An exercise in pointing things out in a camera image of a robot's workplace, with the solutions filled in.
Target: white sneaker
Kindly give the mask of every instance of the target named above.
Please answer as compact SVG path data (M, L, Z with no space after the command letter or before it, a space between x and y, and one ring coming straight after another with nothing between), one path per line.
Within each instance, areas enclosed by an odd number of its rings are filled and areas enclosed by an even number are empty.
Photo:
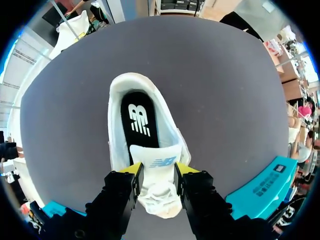
M117 76L110 86L108 135L111 168L144 165L139 202L149 214L173 218L182 209L174 164L188 165L187 144L152 81L138 73Z

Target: shoe tongue label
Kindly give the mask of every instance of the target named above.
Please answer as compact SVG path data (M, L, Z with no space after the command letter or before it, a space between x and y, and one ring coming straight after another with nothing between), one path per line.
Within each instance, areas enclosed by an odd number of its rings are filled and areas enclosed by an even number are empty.
M177 144L169 147L151 148L138 145L130 146L133 163L141 162L145 168L160 170L179 162L182 146Z

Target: pink item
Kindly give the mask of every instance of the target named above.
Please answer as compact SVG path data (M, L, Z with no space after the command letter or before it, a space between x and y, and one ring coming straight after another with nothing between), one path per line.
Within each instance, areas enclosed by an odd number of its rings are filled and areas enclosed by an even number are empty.
M306 117L307 115L310 116L311 113L312 113L311 108L309 106L300 106L300 107L298 107L298 112L303 117Z

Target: black frame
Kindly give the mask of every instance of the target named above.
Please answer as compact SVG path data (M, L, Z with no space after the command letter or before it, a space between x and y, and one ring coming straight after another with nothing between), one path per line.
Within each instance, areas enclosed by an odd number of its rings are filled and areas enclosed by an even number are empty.
M297 3L295 3L295 1L292 2L291 0L273 1L299 27L306 39L313 59L317 64L320 63L320 46L315 33L317 28L316 25L313 25L319 21L319 18L317 18L319 15L316 5L317 2L297 1ZM14 8L0 15L2 23L7 23L8 20L10 20L10 24L4 24L1 29L1 56L3 56L4 52L9 48L10 43L16 39L15 36L18 36L21 26L25 26L44 3L44 0L17 2ZM2 184L0 184L0 191L2 193L2 197L0 197L1 216L4 218L3 222L6 228L2 231L2 236L6 237L6 234L8 234L8 236L11 237L12 234L14 234L15 236L23 236L23 239L37 239L37 237L32 234L31 229L27 228L27 224L22 222L17 211L13 209L10 200L3 197L6 193ZM313 188L309 192L307 199L304 201L291 227L285 231L279 239L294 240L312 238L318 228L317 217L320 214L319 203L320 175L317 174L314 179Z

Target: shelf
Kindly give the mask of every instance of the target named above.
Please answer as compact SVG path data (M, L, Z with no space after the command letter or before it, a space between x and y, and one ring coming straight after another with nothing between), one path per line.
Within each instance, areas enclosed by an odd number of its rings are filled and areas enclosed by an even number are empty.
M160 10L160 14L195 14L195 11L191 10L180 10L180 9L167 9L167 10Z

